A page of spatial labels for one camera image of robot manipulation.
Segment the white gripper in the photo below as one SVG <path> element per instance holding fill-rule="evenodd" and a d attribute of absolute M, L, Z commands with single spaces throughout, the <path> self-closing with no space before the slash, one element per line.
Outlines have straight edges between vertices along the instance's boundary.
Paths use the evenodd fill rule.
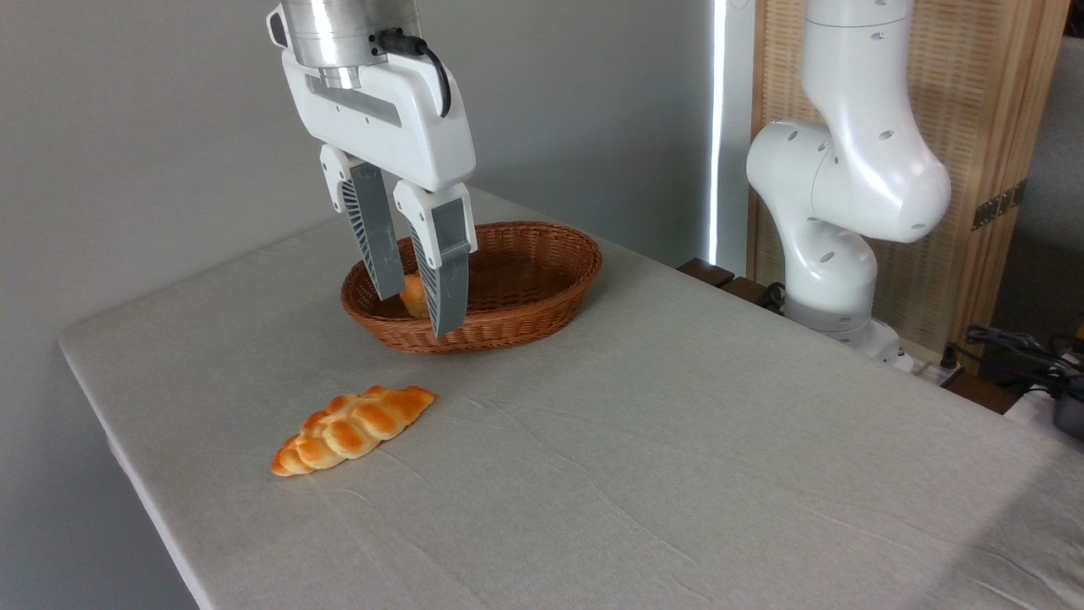
<path fill-rule="evenodd" d="M 356 89 L 324 85 L 291 51 L 282 51 L 281 59 L 305 128 L 328 143 L 320 163 L 330 202 L 349 219 L 377 297 L 390 300 L 404 290 L 383 169 L 406 179 L 392 196 L 409 221 L 434 336 L 457 330 L 466 316 L 469 256 L 478 241 L 472 197 L 461 184 L 472 177 L 476 155 L 456 77 L 448 77 L 451 108 L 441 116 L 439 76 L 422 59 L 392 55 L 364 66 Z"/>

